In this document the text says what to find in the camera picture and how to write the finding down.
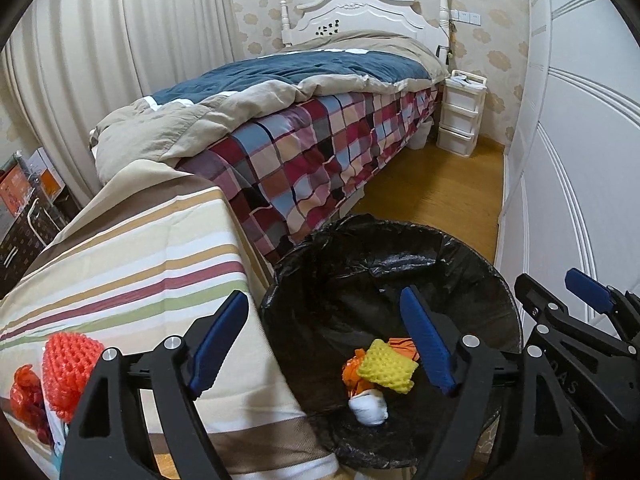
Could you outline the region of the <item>orange plastic bag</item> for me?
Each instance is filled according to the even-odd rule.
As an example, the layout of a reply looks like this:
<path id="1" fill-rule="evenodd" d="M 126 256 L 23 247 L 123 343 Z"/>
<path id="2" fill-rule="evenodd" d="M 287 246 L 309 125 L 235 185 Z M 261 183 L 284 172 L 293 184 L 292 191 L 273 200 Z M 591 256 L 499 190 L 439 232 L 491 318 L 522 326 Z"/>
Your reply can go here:
<path id="1" fill-rule="evenodd" d="M 25 364 L 15 371 L 10 403 L 13 415 L 29 429 L 34 430 L 42 444 L 52 446 L 41 382 L 32 370 L 32 364 Z"/>

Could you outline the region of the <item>red foam fruit net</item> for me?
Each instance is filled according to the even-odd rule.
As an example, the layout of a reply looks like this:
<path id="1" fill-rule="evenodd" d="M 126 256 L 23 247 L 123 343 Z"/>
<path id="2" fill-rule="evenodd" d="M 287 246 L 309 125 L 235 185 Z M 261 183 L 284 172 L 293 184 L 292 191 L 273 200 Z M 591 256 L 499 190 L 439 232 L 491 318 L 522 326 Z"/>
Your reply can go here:
<path id="1" fill-rule="evenodd" d="M 105 347 L 84 334 L 56 333 L 49 337 L 42 356 L 44 398 L 50 410 L 69 424 Z"/>

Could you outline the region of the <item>white plastic bag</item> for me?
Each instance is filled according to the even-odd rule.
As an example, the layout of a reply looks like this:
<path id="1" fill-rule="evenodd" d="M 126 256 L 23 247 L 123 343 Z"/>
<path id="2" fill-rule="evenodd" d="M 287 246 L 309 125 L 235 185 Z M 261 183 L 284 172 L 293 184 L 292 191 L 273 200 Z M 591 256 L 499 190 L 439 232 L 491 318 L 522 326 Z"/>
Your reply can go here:
<path id="1" fill-rule="evenodd" d="M 383 393 L 378 389 L 356 394 L 349 399 L 348 406 L 358 422 L 366 427 L 380 426 L 388 419 L 387 404 Z"/>

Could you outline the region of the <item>orange cloth piece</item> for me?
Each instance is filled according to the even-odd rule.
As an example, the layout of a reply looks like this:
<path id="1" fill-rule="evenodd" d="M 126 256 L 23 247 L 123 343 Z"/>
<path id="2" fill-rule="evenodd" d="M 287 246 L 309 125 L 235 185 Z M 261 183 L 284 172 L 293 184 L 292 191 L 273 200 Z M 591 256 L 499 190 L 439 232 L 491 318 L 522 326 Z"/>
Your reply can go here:
<path id="1" fill-rule="evenodd" d="M 342 381 L 350 398 L 371 389 L 407 394 L 420 354 L 410 338 L 375 339 L 367 350 L 357 349 L 342 368 Z"/>

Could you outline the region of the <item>yellow foam fruit net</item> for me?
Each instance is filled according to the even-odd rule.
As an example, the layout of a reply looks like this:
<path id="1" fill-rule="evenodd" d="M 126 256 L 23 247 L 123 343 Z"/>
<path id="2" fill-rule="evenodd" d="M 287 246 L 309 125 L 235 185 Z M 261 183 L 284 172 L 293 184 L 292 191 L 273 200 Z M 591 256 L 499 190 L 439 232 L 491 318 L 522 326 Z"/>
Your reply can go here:
<path id="1" fill-rule="evenodd" d="M 364 352 L 357 374 L 371 384 L 407 394 L 414 386 L 412 376 L 419 358 L 410 338 L 375 339 Z"/>

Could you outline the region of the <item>white toothpaste tube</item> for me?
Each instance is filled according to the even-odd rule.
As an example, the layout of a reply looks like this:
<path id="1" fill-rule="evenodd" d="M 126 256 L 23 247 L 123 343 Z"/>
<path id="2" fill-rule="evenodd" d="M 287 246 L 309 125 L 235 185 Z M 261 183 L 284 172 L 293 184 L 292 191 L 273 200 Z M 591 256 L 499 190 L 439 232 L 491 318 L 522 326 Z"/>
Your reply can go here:
<path id="1" fill-rule="evenodd" d="M 58 417 L 58 414 L 52 410 L 48 401 L 44 401 L 44 407 L 46 408 L 47 420 L 53 440 L 53 455 L 60 462 L 66 445 L 68 427 L 66 423 Z"/>

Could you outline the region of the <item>black lined trash bin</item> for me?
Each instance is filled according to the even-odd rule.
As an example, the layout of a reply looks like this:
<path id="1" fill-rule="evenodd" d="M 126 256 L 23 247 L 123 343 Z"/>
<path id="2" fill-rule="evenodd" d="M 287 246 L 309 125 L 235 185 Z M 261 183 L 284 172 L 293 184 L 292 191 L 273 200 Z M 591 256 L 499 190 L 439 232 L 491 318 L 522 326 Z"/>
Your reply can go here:
<path id="1" fill-rule="evenodd" d="M 416 286 L 431 309 L 499 350 L 518 351 L 518 308 L 501 274 L 462 240 L 431 226 L 357 214 L 308 235 L 274 268 L 259 307 L 288 386 L 320 443 L 352 468 L 415 465 L 454 408 L 423 370 L 406 394 L 386 391 L 386 422 L 360 424 L 342 369 L 377 339 L 407 333 L 401 291 Z"/>

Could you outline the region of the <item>striped table cloth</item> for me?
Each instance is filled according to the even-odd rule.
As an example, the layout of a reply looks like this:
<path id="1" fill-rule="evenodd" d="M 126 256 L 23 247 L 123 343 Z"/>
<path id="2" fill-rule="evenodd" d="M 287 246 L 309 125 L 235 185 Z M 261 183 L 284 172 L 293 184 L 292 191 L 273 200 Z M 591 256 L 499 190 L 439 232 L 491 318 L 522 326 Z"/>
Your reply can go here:
<path id="1" fill-rule="evenodd" d="M 257 307 L 270 282 L 220 188 L 159 162 L 132 162 L 2 299 L 1 388 L 10 390 L 23 365 L 40 369 L 55 333 L 145 352 L 215 313 L 232 292 Z M 288 388 L 256 311 L 195 406 L 235 479 L 343 474 Z"/>

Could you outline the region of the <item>white bucket under bed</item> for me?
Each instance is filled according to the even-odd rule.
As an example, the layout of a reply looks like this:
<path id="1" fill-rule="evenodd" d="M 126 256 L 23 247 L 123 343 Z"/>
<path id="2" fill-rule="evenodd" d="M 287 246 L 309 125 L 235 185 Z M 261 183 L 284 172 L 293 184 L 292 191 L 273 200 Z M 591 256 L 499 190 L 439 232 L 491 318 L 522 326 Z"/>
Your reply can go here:
<path id="1" fill-rule="evenodd" d="M 428 118 L 423 124 L 416 128 L 416 132 L 408 140 L 407 146 L 410 150 L 422 150 L 427 144 L 428 136 L 431 133 L 434 122 L 432 118 Z"/>

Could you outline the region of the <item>dark patterned storage basket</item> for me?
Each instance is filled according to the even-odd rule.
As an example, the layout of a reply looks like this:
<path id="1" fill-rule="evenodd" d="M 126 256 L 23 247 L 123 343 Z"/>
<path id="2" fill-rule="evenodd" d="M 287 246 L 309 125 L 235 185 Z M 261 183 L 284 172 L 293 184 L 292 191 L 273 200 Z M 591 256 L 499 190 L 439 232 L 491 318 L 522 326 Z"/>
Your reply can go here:
<path id="1" fill-rule="evenodd" d="M 37 194 L 16 217 L 1 204 L 0 296 L 21 281 L 29 267 L 66 226 L 58 208 Z"/>

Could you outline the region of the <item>white drawer unit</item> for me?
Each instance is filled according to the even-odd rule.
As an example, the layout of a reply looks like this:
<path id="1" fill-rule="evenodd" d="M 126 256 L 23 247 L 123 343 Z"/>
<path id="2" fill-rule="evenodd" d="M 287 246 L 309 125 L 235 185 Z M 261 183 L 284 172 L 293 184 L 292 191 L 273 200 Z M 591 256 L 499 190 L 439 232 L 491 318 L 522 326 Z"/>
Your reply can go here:
<path id="1" fill-rule="evenodd" d="M 436 145 L 444 151 L 470 157 L 482 124 L 487 78 L 453 70 L 445 80 Z"/>

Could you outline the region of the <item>white orange box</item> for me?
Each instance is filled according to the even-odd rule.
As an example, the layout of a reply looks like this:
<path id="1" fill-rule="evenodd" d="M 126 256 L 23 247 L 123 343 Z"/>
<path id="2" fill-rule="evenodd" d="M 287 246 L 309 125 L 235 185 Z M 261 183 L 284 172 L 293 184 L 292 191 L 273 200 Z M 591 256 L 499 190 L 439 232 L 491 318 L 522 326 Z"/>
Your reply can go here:
<path id="1" fill-rule="evenodd" d="M 40 181 L 44 192 L 54 202 L 65 190 L 65 183 L 44 148 L 37 148 L 28 159 L 29 169 Z"/>

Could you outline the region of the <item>plaid bed sheet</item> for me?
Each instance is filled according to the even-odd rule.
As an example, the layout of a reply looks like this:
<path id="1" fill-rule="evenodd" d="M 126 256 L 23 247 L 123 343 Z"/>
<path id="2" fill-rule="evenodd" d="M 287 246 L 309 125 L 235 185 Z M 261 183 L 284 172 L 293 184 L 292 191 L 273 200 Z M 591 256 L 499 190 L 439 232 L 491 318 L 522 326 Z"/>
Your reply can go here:
<path id="1" fill-rule="evenodd" d="M 250 120 L 178 167 L 219 186 L 247 237 L 275 263 L 416 139 L 437 95 L 320 96 Z"/>

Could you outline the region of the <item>blue beige duvet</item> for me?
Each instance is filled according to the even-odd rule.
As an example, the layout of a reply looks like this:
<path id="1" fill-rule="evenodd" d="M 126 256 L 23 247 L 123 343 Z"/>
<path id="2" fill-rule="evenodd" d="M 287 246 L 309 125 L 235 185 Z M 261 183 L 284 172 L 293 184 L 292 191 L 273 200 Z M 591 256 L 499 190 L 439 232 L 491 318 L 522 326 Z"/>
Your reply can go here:
<path id="1" fill-rule="evenodd" d="M 107 183 L 139 159 L 176 166 L 252 119 L 317 96 L 419 92 L 448 75 L 428 47 L 396 32 L 314 38 L 214 68 L 113 110 L 90 133 L 96 174 Z"/>

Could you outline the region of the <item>cream curtain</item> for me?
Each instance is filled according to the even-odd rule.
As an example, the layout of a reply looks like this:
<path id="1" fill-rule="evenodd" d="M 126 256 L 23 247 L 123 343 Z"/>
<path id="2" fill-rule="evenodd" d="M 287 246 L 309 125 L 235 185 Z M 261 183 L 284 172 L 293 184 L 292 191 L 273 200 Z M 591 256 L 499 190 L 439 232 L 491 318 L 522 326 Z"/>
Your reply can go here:
<path id="1" fill-rule="evenodd" d="M 81 205 L 112 110 L 242 56 L 232 0 L 34 0 L 1 51 L 9 88 Z"/>

